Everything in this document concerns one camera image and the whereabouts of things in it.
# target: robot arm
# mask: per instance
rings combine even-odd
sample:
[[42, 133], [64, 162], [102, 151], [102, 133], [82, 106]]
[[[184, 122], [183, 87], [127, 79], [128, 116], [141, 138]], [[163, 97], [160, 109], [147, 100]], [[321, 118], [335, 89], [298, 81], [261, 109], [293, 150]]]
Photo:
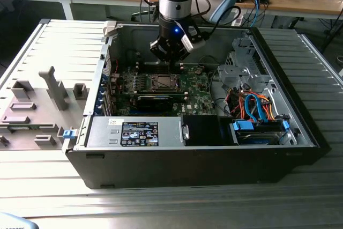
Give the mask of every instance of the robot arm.
[[192, 0], [159, 0], [159, 36], [150, 50], [160, 60], [175, 63], [205, 44], [208, 37], [194, 22], [191, 6]]

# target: green circuit board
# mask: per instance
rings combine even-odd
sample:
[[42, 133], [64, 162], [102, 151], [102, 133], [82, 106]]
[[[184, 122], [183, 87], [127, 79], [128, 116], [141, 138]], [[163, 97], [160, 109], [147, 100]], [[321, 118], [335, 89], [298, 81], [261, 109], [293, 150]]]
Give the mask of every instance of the green circuit board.
[[[137, 90], [137, 77], [139, 77], [140, 87]], [[120, 80], [122, 83], [122, 91], [115, 95], [116, 98], [116, 115], [118, 116], [138, 116], [138, 115], [155, 115], [154, 112], [141, 113], [137, 110], [134, 104], [130, 103], [130, 99], [145, 93], [152, 92], [154, 84], [156, 85], [155, 78], [168, 77], [175, 81], [172, 85], [166, 85], [168, 80], [163, 80], [159, 85], [160, 88], [155, 88], [154, 95], [163, 95], [173, 98], [173, 109], [169, 112], [164, 112], [163, 116], [179, 116], [182, 114], [187, 115], [211, 115], [215, 114], [212, 99], [208, 90], [207, 73], [203, 72], [201, 67], [192, 66], [185, 67], [184, 72], [178, 75], [162, 75], [162, 74], [148, 74], [125, 71], [121, 73]]]

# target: blue plastic latch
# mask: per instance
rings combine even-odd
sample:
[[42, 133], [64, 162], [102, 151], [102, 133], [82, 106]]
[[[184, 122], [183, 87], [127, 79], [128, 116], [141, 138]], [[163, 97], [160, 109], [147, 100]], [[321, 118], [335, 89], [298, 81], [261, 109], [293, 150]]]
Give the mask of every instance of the blue plastic latch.
[[64, 139], [75, 139], [77, 130], [66, 130], [63, 133]]
[[236, 121], [234, 122], [234, 130], [253, 131], [253, 124], [250, 121]]
[[240, 126], [237, 122], [234, 122], [234, 130], [238, 131], [240, 129]]
[[287, 121], [283, 121], [282, 125], [285, 127], [286, 131], [289, 129], [289, 123]]

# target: blue cable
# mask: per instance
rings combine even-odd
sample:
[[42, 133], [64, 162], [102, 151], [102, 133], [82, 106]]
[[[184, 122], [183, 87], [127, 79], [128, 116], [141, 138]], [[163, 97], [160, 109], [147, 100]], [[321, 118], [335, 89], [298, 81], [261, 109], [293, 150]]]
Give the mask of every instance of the blue cable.
[[263, 120], [264, 122], [268, 122], [268, 119], [266, 118], [266, 116], [264, 115], [264, 113], [262, 111], [261, 101], [254, 94], [250, 94], [250, 95], [247, 95], [245, 97], [245, 102], [244, 102], [245, 112], [247, 113], [247, 115], [249, 115], [254, 120], [254, 122], [257, 122], [256, 117], [254, 117], [249, 111], [248, 103], [249, 103], [249, 99], [252, 97], [254, 97], [256, 99], [256, 105], [257, 105], [257, 111], [258, 111], [259, 118], [261, 118], [261, 120]]
[[252, 26], [255, 24], [255, 22], [256, 22], [256, 18], [257, 18], [257, 16], [258, 16], [258, 10], [259, 10], [259, 4], [258, 4], [258, 0], [255, 0], [255, 3], [256, 3], [256, 13], [255, 13], [255, 18], [254, 18], [254, 20], [253, 20], [252, 24], [250, 25], [250, 27], [252, 27]]

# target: power supply label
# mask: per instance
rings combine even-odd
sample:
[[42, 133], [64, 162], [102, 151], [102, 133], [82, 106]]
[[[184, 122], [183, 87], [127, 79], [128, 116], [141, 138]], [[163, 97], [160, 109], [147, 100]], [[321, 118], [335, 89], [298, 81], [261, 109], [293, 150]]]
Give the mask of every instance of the power supply label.
[[147, 147], [159, 145], [159, 131], [157, 122], [129, 122], [123, 123], [123, 147]]

